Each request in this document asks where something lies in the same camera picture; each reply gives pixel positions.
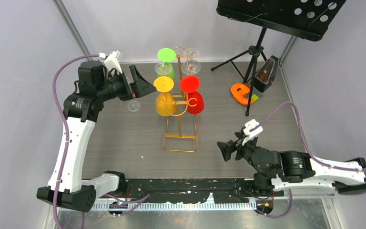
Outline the clear wine glass front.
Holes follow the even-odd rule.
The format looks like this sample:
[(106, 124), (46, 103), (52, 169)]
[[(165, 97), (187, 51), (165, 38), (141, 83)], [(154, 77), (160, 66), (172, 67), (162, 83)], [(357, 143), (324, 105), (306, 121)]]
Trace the clear wine glass front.
[(137, 112), (140, 109), (140, 103), (136, 100), (130, 100), (127, 104), (127, 109), (130, 112)]

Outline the yellow wine glass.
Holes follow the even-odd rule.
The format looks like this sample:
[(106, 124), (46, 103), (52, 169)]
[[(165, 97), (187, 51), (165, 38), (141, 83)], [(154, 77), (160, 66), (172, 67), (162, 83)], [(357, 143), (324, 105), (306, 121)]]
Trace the yellow wine glass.
[(160, 116), (170, 116), (175, 112), (174, 98), (170, 91), (174, 88), (174, 81), (167, 76), (155, 79), (153, 85), (159, 92), (155, 100), (155, 109)]

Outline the green wine glass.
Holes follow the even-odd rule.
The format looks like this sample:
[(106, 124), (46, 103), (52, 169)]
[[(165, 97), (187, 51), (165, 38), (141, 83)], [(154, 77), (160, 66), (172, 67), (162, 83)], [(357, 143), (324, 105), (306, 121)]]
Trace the green wine glass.
[[(157, 57), (159, 59), (159, 62), (170, 62), (172, 64), (172, 61), (174, 61), (176, 59), (176, 53), (171, 48), (162, 48), (158, 51)], [(174, 70), (173, 70), (173, 72), (170, 75), (168, 75), (167, 77), (174, 80), (174, 76), (175, 76), (175, 74), (174, 74)]]

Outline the gold wire glass rack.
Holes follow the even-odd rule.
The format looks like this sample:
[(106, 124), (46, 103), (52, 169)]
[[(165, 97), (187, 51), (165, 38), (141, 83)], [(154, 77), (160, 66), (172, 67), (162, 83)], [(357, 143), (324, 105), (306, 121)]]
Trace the gold wire glass rack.
[[(175, 104), (175, 112), (170, 116), (165, 116), (166, 118), (166, 127), (165, 134), (163, 137), (163, 149), (169, 152), (186, 152), (186, 153), (195, 153), (197, 151), (197, 142), (198, 142), (198, 134), (197, 134), (197, 120), (198, 115), (194, 114), (194, 134), (192, 135), (184, 135), (182, 130), (182, 121), (181, 117), (183, 114), (188, 113), (188, 100), (184, 97), (186, 93), (184, 93), (180, 89), (181, 80), (188, 76), (181, 71), (181, 65), (187, 61), (184, 56), (184, 51), (186, 48), (184, 47), (175, 47), (171, 48), (176, 53), (176, 59), (172, 61), (172, 65), (174, 68), (174, 88), (170, 91), (170, 94), (174, 98)], [(193, 150), (184, 150), (184, 149), (171, 149), (166, 147), (166, 143), (168, 139), (190, 139), (194, 141), (194, 149)]]

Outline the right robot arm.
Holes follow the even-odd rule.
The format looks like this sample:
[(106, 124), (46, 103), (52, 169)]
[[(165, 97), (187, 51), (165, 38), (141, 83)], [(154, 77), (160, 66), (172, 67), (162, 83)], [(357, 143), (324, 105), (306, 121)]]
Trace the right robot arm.
[(217, 142), (225, 161), (244, 159), (256, 173), (252, 191), (260, 196), (286, 189), (337, 191), (342, 195), (366, 193), (366, 161), (362, 157), (340, 162), (312, 157), (299, 151), (274, 151), (257, 146), (257, 138), (245, 142)]

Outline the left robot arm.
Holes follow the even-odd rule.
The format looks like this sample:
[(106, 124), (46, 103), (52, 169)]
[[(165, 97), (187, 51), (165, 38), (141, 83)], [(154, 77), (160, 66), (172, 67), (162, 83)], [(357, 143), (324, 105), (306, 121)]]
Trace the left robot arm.
[(37, 189), (37, 199), (60, 208), (89, 212), (95, 200), (107, 193), (120, 198), (126, 194), (125, 174), (105, 171), (87, 181), (82, 179), (82, 167), (87, 145), (104, 102), (119, 98), (129, 101), (156, 91), (135, 65), (129, 66), (132, 83), (124, 72), (106, 67), (100, 61), (87, 61), (78, 68), (75, 91), (63, 103), (66, 125), (55, 169), (48, 184)]

